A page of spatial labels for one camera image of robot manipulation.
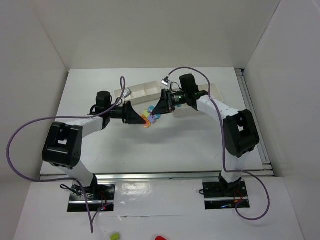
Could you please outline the light green lego brick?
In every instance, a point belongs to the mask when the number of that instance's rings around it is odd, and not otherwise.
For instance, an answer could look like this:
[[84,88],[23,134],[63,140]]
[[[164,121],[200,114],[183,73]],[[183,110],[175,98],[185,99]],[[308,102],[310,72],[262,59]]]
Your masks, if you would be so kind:
[[146,117],[148,117],[148,116],[150,115],[150,113],[149,113],[147,110],[145,110],[145,111],[143,112],[143,114],[144,114]]

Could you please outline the purple lego brick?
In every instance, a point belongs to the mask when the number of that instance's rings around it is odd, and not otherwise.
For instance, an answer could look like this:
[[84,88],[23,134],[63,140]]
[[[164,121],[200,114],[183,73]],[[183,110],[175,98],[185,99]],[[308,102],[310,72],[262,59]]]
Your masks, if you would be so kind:
[[156,115],[149,115],[147,117],[148,121],[151,123],[151,124],[155,124],[157,122],[157,116]]

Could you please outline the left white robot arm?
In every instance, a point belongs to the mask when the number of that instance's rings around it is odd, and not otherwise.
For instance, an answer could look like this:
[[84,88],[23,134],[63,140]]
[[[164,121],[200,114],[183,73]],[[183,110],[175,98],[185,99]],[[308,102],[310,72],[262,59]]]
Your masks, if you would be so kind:
[[83,138],[104,130],[111,119],[122,120],[128,125],[144,125],[146,121],[133,109],[130,101],[112,106],[108,91],[97,93],[90,117],[73,122],[54,122],[46,138],[42,159],[62,170],[69,178],[76,179],[87,193],[98,188],[97,177],[81,161]]

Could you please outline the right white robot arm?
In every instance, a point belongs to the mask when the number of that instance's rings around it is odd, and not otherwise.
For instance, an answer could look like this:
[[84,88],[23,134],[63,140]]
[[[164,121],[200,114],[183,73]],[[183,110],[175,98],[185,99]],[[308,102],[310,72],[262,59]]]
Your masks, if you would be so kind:
[[217,120],[222,136],[222,172],[219,181],[231,188],[242,178],[247,154],[260,142],[258,130],[251,111],[238,110],[210,96],[210,91],[199,90],[195,77],[185,74],[179,77],[180,90],[163,89],[152,115],[164,115],[186,104],[194,110]]

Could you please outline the right white divided tray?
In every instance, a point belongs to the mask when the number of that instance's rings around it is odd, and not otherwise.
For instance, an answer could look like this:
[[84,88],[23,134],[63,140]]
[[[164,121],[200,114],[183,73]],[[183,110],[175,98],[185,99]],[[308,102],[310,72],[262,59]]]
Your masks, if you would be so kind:
[[[220,102],[224,102],[224,98],[221,95],[221,92],[215,83],[210,84],[210,94],[213,98]],[[175,111],[173,112],[174,118],[182,118],[188,116],[201,116],[204,115],[203,112],[196,111],[192,107],[187,104],[178,105],[175,107]]]

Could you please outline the white divided tray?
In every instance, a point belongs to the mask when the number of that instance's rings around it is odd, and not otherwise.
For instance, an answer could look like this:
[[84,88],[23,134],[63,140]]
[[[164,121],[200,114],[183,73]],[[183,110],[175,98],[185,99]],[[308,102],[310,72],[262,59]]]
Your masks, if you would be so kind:
[[124,101],[131,101],[132,105],[159,100],[162,92],[162,89],[157,81],[126,86],[125,88],[129,88],[132,94],[129,97],[124,98]]
[[[213,98],[220,102],[224,102],[224,98],[221,95],[221,92],[215,83],[210,84],[210,94]],[[174,118],[182,118],[188,116],[201,116],[204,115],[203,112],[196,111],[192,107],[187,104],[178,105],[175,107],[175,111],[173,112]]]

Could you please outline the left white divided tray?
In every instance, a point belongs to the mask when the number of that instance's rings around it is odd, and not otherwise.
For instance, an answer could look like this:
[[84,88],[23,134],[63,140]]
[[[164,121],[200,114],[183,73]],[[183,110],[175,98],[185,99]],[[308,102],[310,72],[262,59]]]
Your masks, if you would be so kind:
[[132,105],[159,100],[162,92],[162,89],[157,81],[126,86],[125,88],[129,88],[132,94],[129,97],[124,98],[124,101],[131,101]]

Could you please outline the green lego outside workspace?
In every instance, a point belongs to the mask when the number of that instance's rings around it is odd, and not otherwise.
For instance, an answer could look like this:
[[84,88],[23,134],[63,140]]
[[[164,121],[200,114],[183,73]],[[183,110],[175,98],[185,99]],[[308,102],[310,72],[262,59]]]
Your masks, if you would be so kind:
[[116,232],[116,233],[114,233],[114,234],[112,234],[111,236],[110,236],[110,240],[120,240],[120,234],[118,233],[118,232]]

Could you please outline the red object at edge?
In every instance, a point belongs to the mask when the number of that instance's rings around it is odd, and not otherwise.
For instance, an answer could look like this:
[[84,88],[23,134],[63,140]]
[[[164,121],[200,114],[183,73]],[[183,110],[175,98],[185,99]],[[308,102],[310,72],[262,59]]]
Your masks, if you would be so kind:
[[168,238],[163,235],[156,235],[154,237],[154,240],[168,240]]

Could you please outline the aluminium front rail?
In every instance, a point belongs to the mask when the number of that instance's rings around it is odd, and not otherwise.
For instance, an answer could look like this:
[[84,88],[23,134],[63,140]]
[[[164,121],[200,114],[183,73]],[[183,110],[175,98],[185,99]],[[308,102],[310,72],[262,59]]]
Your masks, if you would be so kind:
[[96,174],[100,181],[144,181],[144,180],[177,180],[177,179],[204,179],[217,178],[219,171],[200,172],[168,172],[168,173],[117,173],[117,174]]

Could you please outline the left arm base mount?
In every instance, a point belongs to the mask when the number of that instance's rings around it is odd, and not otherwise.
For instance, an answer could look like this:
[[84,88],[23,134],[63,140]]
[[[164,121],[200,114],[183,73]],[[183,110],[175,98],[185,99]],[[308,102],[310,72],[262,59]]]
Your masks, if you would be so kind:
[[[90,212],[97,212],[99,209],[101,212],[113,212],[116,185],[107,184],[99,187],[98,193],[86,194]],[[77,185],[68,187],[65,184],[61,184],[60,188],[70,193],[67,207],[68,213],[83,213],[87,211],[84,194]]]

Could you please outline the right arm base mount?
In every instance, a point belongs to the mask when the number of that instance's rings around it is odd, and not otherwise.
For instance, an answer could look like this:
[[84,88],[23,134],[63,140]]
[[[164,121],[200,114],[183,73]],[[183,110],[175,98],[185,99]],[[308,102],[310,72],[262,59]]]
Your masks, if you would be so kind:
[[205,210],[224,210],[250,208],[247,187],[244,181],[227,193],[220,189],[219,182],[203,182],[202,189],[198,191],[204,198]]

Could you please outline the aluminium side rail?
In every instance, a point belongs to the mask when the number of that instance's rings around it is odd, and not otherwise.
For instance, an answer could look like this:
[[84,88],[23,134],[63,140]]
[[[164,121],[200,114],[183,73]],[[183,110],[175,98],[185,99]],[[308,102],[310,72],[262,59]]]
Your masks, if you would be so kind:
[[261,163],[262,163],[261,172],[264,172],[262,174],[262,176],[274,177],[275,173],[274,173],[274,170],[272,167],[272,163],[270,162],[269,154],[268,154],[264,139],[262,137],[260,126],[258,124],[256,111],[255,111],[255,108],[254,108],[254,105],[252,102],[251,95],[249,93],[248,85],[247,85],[245,77],[244,77],[244,69],[235,68],[234,70],[235,70],[236,78],[238,80],[238,84],[239,84],[241,94],[242,94],[242,97],[244,100],[244,104],[245,104],[246,108],[251,111],[255,125],[256,125],[256,129],[258,131],[259,144],[257,145],[257,149],[258,149],[259,156],[260,156]]

